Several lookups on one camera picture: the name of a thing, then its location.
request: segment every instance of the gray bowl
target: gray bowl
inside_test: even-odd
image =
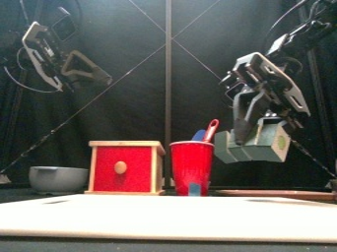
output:
[[[83,190],[88,169],[57,166],[32,166],[29,183],[38,194],[65,195]]]

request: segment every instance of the black backdrop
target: black backdrop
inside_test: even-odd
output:
[[[156,140],[164,145],[165,1],[44,1],[37,16],[38,3],[37,0],[26,3],[29,21],[36,16],[40,23],[49,26],[56,7],[64,7],[79,27],[64,47],[75,47],[91,58],[111,74],[113,86],[103,95],[107,87],[91,85],[73,93],[65,89],[62,93],[37,94],[18,88],[1,70],[1,167],[100,95],[8,169],[12,181],[18,183],[28,181],[32,165],[89,168],[88,141]],[[294,3],[282,0],[172,0],[172,142],[190,140],[214,118],[219,119],[218,131],[231,128],[231,110],[222,102],[218,82],[238,57],[262,50],[268,28]],[[8,14],[1,15],[1,33],[8,30],[21,32],[26,27],[18,1],[2,1],[1,11]],[[298,22],[295,13],[280,23],[272,38],[291,30]],[[305,59],[303,71],[294,80],[311,112],[305,129],[294,133],[294,139],[331,171],[337,124],[334,44],[333,34],[323,39],[315,53],[323,102],[317,100]],[[25,84],[49,90],[32,66],[26,64],[25,68]],[[20,69],[14,63],[10,72],[18,78]],[[322,127],[326,118],[321,110],[329,115],[329,122],[323,123],[327,129]],[[294,146],[284,163],[224,164],[214,158],[211,168],[214,186],[323,187],[329,178]]]

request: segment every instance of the red plastic cup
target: red plastic cup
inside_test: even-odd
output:
[[[183,141],[172,143],[169,147],[176,194],[206,196],[214,145],[200,141]]]

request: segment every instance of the wooden knob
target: wooden knob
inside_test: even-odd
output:
[[[123,174],[127,171],[127,164],[123,161],[117,161],[115,164],[115,172]]]

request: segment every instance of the red box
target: red box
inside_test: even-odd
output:
[[[159,195],[161,157],[156,141],[91,141],[89,187],[85,193]]]

